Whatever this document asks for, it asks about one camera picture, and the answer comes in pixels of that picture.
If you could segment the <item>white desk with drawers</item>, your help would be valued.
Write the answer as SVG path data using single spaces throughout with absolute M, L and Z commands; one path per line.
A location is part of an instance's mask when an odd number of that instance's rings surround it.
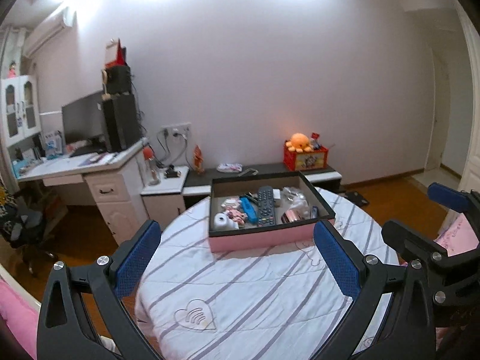
M 117 244 L 132 238 L 149 219 L 141 192 L 146 186 L 143 138 L 128 150 L 103 156 L 64 155 L 26 171 L 18 182 L 41 180 L 47 187 L 87 185 Z

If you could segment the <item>white smartphone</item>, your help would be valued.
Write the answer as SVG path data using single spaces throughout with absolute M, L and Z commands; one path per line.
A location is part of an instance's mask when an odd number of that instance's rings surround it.
M 259 173 L 257 169 L 247 168 L 238 174 L 239 177 L 243 176 L 256 176 Z

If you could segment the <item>black office chair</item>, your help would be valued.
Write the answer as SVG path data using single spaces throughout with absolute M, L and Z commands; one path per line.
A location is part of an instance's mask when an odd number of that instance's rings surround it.
M 10 193 L 1 183 L 1 237 L 17 251 L 32 277 L 37 277 L 35 261 L 41 257 L 54 260 L 57 256 L 47 250 L 47 218 L 42 211 L 22 206 L 19 197 L 24 191 Z

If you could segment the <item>red toy storage crate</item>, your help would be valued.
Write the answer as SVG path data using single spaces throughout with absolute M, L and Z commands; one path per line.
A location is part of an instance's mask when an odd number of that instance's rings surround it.
M 322 146 L 312 152 L 297 153 L 284 147 L 283 164 L 292 172 L 324 169 L 327 167 L 329 150 Z

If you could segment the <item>rose gold tape roll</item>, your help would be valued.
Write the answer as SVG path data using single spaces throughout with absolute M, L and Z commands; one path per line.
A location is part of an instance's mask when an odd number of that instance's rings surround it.
M 281 222 L 284 224 L 291 224 L 302 220 L 303 217 L 296 211 L 289 209 L 281 216 Z

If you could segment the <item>black and white TV cabinet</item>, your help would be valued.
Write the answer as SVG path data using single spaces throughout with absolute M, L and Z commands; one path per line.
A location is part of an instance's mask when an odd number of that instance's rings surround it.
M 157 186 L 146 186 L 141 192 L 141 196 L 149 215 L 152 214 L 153 198 L 157 197 L 174 197 L 174 211 L 178 210 L 179 213 L 182 213 L 186 208 L 211 194 L 213 180 L 246 181 L 294 174 L 283 163 L 250 165 L 246 166 L 244 170 L 247 168 L 257 169 L 259 173 L 253 176 L 239 177 L 239 173 L 221 173 L 215 168 L 208 168 L 203 174 L 198 175 L 187 166 L 177 166 L 176 170 L 181 172 L 179 178 L 163 178 Z

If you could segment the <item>white striped quilt tablecloth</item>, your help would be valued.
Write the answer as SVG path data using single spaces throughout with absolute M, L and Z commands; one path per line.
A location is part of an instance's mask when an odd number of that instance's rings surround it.
M 137 290 L 137 325 L 166 359 L 310 358 L 352 299 L 311 241 L 211 252 L 209 206 L 163 231 Z

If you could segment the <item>black speaker on tower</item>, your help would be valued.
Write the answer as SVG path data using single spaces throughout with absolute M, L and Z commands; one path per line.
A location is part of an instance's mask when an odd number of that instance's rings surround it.
M 132 92 L 131 70 L 127 65 L 116 65 L 102 70 L 106 94 L 128 94 Z

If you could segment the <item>black floor scale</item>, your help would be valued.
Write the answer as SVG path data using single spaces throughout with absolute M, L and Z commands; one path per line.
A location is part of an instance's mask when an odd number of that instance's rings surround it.
M 364 207 L 369 205 L 369 201 L 357 191 L 348 191 L 344 194 L 344 197 L 349 202 L 355 204 L 358 207 Z

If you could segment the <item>clear plastic blue package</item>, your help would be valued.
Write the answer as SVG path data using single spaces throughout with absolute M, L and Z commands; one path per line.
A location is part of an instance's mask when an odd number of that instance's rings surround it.
M 254 209 L 253 205 L 251 204 L 250 200 L 243 196 L 240 197 L 241 208 L 243 212 L 247 215 L 247 219 L 251 224 L 257 224 L 258 217 L 256 214 L 256 210 Z

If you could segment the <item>red white box on top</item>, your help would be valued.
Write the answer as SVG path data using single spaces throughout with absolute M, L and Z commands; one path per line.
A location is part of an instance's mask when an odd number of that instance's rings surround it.
M 125 66 L 125 56 L 121 45 L 120 38 L 112 38 L 105 49 L 105 68 L 114 66 Z

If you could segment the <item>white glass door cabinet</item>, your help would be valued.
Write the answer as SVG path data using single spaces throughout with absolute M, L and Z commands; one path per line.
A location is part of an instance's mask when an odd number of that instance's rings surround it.
M 35 76 L 1 80 L 1 121 L 6 147 L 41 132 Z

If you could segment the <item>crumpled snack wrapper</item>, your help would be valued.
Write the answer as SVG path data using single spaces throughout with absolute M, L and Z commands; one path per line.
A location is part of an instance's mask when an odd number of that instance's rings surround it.
M 220 163 L 216 170 L 221 173 L 240 173 L 243 166 L 240 163 Z

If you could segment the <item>pink white toy block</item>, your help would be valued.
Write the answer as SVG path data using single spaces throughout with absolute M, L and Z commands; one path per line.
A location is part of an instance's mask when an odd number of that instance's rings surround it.
M 224 213 L 229 213 L 230 211 L 241 212 L 241 200 L 239 197 L 228 197 L 220 204 L 220 208 Z

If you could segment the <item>white plastic plug adapter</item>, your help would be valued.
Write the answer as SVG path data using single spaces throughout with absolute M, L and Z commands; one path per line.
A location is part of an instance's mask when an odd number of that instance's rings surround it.
M 217 213 L 214 217 L 213 229 L 218 232 L 239 230 L 239 224 L 225 213 Z

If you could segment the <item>orange octopus plush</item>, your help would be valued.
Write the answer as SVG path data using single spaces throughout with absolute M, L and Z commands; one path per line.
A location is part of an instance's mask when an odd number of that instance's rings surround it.
M 313 151 L 310 139 L 303 133 L 293 134 L 285 146 L 289 152 L 309 153 Z

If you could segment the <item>clear bottle red cap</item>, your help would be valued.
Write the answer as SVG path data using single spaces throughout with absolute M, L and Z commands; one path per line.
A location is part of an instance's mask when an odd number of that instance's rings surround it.
M 149 146 L 145 146 L 142 152 L 145 159 L 145 169 L 148 173 L 148 185 L 158 185 L 160 183 L 160 177 L 154 152 Z

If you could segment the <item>orange figurine decoration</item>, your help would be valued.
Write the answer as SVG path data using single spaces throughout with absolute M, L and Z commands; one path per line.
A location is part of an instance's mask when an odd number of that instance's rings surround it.
M 198 175 L 205 172 L 203 168 L 203 153 L 198 145 L 193 149 L 193 169 Z

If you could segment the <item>black computer monitor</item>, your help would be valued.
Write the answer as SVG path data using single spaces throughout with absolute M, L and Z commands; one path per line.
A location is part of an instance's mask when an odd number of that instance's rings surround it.
M 86 145 L 70 153 L 71 157 L 103 153 L 107 150 L 100 107 L 102 94 L 101 91 L 95 92 L 62 107 L 65 144 L 68 146 L 86 141 Z

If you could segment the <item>black TV remote control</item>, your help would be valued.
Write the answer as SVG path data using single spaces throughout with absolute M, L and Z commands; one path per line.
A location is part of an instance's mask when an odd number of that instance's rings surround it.
M 258 190 L 257 225 L 259 228 L 275 226 L 277 224 L 272 190 L 273 188 L 271 186 L 263 186 L 263 187 L 260 187 Z

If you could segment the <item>pink and black storage box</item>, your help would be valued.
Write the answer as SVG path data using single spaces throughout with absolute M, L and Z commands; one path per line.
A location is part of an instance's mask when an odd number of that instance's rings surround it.
M 301 172 L 211 182 L 208 242 L 215 253 L 308 241 L 321 220 L 333 224 L 335 212 Z

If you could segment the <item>white square box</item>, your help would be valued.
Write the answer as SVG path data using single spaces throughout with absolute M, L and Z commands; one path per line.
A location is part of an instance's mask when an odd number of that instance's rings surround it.
M 280 189 L 273 189 L 272 190 L 272 196 L 274 200 L 274 205 L 276 207 L 281 205 L 281 190 Z

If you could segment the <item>wall power outlet strip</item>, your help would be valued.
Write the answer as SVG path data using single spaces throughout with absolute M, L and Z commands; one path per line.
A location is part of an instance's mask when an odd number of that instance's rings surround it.
M 165 135 L 168 134 L 169 137 L 176 137 L 182 135 L 188 137 L 191 135 L 191 123 L 179 123 L 179 124 L 169 124 L 160 127 L 160 133 Z

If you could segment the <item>black computer tower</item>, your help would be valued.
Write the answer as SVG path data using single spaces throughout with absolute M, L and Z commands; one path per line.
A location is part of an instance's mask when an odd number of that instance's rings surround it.
M 142 138 L 133 94 L 118 94 L 98 103 L 106 150 L 128 150 Z

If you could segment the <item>white air conditioner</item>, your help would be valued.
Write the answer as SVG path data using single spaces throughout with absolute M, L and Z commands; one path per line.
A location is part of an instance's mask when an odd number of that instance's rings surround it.
M 25 38 L 22 48 L 24 57 L 30 59 L 57 35 L 72 28 L 75 18 L 76 11 L 71 7 L 59 7 L 55 10 Z

